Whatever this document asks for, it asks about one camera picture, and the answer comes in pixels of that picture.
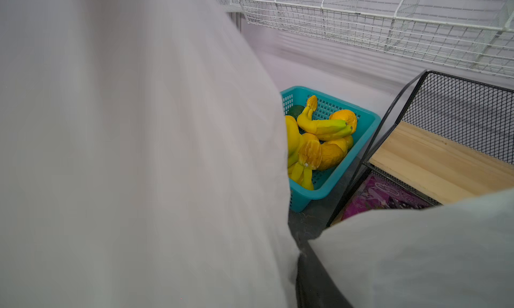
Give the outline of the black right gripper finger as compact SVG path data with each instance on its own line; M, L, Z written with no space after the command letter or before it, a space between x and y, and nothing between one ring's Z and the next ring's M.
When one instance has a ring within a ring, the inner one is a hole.
M334 284L325 267L307 240L298 243L300 255L297 263L297 307L352 307Z

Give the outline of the white plastic grocery bag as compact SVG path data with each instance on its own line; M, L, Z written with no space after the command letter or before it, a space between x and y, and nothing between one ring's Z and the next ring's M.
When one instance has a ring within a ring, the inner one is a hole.
M296 307L287 156L216 0L1 0L2 307Z

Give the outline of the purple snack bag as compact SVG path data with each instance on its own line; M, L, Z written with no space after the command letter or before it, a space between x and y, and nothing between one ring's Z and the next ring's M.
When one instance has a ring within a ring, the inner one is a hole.
M432 204L412 192L380 175L372 174L358 187L333 224L370 210L421 210L429 207L432 207Z

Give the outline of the yellow banana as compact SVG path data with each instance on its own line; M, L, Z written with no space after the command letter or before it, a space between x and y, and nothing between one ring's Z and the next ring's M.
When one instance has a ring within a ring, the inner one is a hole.
M356 129L355 125L345 120L313 120L313 113L317 107L318 99L312 96L297 117L297 124L304 132L315 135L320 141L332 141L349 136Z

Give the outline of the orange fruit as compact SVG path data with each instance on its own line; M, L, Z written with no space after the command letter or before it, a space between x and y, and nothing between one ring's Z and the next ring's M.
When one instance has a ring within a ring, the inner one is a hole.
M345 109L334 112L332 115L330 115L329 120L343 120L351 127L352 135L354 134L354 132L356 132L358 118L353 111Z

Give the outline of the teal plastic fruit basket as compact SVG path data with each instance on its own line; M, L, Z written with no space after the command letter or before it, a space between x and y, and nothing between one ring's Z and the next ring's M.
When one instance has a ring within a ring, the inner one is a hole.
M357 116L357 130L352 135L353 147L337 167L313 172L314 190L306 190L297 183L290 181L290 210L302 212L312 200L321 200L330 194L339 180L349 171L349 167L355 158L372 138L380 124L381 118L365 108L307 87L290 87L282 91L281 95L284 112L287 112L294 105L305 106L308 98L316 96L318 98L318 109L313 113L314 120L327 120L332 113L345 109L354 112Z

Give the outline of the black mesh wooden shelf rack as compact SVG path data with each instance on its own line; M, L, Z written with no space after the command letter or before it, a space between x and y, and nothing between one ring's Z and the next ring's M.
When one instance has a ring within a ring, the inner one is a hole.
M431 206L513 187L513 91L426 70L394 99L329 218L338 223L357 190L379 175Z

